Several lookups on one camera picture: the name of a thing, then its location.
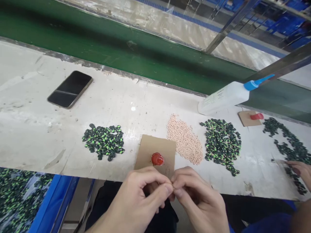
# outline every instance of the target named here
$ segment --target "white plastic bottle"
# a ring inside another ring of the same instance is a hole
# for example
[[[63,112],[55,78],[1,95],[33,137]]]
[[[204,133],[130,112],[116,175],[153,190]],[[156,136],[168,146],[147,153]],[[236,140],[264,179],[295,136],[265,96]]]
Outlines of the white plastic bottle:
[[[259,84],[273,76],[274,74],[256,81],[251,80],[245,84],[232,82],[199,102],[198,112],[210,115],[221,109],[243,103],[248,100],[251,90],[256,89]]]

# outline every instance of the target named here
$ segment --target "brown cardboard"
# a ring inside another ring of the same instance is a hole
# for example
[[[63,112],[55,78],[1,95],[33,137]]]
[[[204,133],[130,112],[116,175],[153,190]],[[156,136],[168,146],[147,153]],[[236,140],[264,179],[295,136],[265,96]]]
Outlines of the brown cardboard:
[[[158,152],[164,158],[162,166],[154,166],[161,174],[171,178],[175,169],[176,142],[143,134],[135,163],[135,170],[153,166],[151,156]]]
[[[255,111],[242,111],[238,113],[244,127],[261,125],[260,120],[252,120],[250,118],[251,115],[255,114],[257,114]]]

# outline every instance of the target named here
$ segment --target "pile of beige beads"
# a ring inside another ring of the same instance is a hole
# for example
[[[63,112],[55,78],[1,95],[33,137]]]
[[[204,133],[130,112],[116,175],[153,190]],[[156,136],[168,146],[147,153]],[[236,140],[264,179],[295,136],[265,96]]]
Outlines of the pile of beige beads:
[[[188,127],[186,122],[177,121],[173,114],[167,124],[167,138],[176,142],[177,152],[195,165],[203,160],[202,145],[192,132],[192,127]]]

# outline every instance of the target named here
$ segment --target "hand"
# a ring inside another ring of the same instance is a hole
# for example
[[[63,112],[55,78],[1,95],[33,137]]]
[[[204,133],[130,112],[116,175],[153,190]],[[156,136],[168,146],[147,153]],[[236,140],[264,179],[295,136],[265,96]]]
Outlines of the hand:
[[[311,166],[299,161],[288,161],[286,163],[292,166],[293,171],[302,178],[311,192]]]
[[[158,187],[159,187],[159,183],[158,182],[152,182],[150,184],[147,184],[145,187],[144,187],[144,193],[147,194],[147,195],[150,195],[151,193],[153,193]],[[172,202],[175,200],[175,195],[174,193],[172,193],[170,196],[168,196],[168,199]],[[160,208],[164,208],[165,207],[165,202],[163,202],[161,205],[160,205]]]
[[[160,184],[145,196],[143,188],[152,182]],[[106,213],[90,232],[144,232],[158,208],[173,192],[171,181],[154,167],[131,171]]]
[[[191,167],[175,171],[174,194],[186,210],[194,232],[229,233],[225,203],[219,192],[206,183]]]

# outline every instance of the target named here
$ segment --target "red cap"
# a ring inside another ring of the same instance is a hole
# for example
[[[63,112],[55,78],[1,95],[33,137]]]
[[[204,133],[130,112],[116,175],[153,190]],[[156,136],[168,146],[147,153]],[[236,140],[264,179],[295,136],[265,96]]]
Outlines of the red cap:
[[[263,119],[263,115],[261,113],[257,113],[257,114],[254,114],[254,115],[250,115],[250,118],[252,120],[262,120]]]
[[[151,161],[154,166],[155,165],[161,166],[164,163],[164,159],[162,155],[158,152],[153,153],[153,155],[151,156]]]

